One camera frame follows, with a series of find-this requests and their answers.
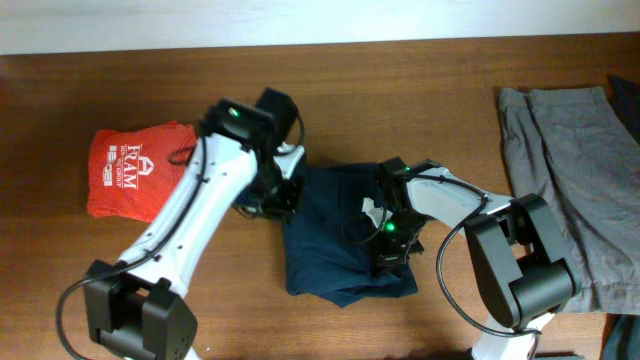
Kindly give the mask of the navy blue shorts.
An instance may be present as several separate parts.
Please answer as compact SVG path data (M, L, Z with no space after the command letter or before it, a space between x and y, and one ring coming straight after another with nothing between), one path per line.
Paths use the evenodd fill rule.
M304 181L296 214L282 225L286 291L314 295L344 308L365 298L402 298L418 292L407 264L376 271L372 254L358 240L370 236L360 219L365 198L380 207L375 163L333 167L300 165Z

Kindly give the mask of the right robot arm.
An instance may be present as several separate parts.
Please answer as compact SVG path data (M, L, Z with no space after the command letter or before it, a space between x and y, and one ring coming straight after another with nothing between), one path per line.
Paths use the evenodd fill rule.
M375 177L384 200L363 202L371 220L368 240L373 267L393 270L423 252L419 235L436 220L450 229L436 255L436 277L446 300L456 302L445 283L444 255L456 235L467 242L484 306L485 324L454 309L482 333L473 359L533 359L543 327L576 297L582 286L559 225L539 195L519 198L486 192L454 176L437 162L407 165L395 157L380 163Z

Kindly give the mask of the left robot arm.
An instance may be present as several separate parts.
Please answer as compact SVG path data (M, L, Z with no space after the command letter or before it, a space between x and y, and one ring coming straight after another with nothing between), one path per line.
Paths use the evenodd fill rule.
M82 282L89 337L123 359L194 359L198 321L185 302L199 260L231 208L250 218L294 216L302 144L286 144L299 110L267 88L253 105L223 99L200 122L183 178L147 230Z

